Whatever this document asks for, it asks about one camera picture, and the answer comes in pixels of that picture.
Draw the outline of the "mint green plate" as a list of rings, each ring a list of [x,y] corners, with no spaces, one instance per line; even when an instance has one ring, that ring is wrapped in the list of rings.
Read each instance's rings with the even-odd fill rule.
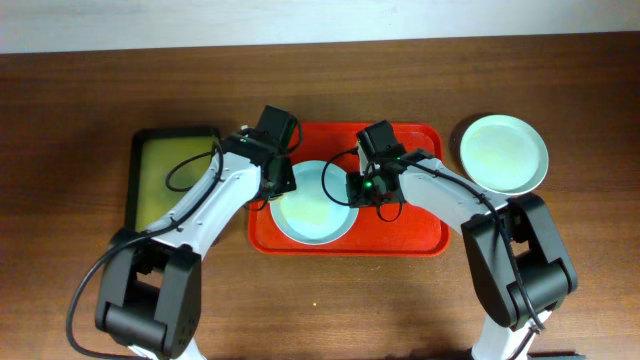
[[[459,157],[476,184],[512,196],[535,190],[550,165],[541,135],[510,115],[487,115],[471,123],[460,139]]]

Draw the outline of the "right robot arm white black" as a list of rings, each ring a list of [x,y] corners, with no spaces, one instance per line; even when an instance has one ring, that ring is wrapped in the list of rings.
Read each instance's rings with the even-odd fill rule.
[[[526,359],[544,322],[578,285],[551,213],[534,193],[482,189],[424,150],[384,157],[356,147],[362,177],[353,204],[421,208],[459,233],[486,312],[472,359]]]

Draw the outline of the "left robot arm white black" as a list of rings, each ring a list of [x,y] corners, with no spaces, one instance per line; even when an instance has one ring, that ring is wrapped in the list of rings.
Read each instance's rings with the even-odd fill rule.
[[[132,359],[199,359],[202,262],[245,204],[295,187],[290,154],[302,131],[247,129],[213,142],[202,177],[143,231],[123,229],[93,265],[101,271],[97,329]]]

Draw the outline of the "light blue plate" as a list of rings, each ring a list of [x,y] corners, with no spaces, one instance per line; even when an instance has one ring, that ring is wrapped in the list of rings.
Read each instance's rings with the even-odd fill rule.
[[[321,175],[325,161],[309,160],[293,166],[296,189],[287,192],[270,204],[270,213],[276,227],[291,240],[311,246],[325,245],[343,237],[355,224],[359,214],[356,208],[337,204],[346,202],[346,172],[331,164]]]

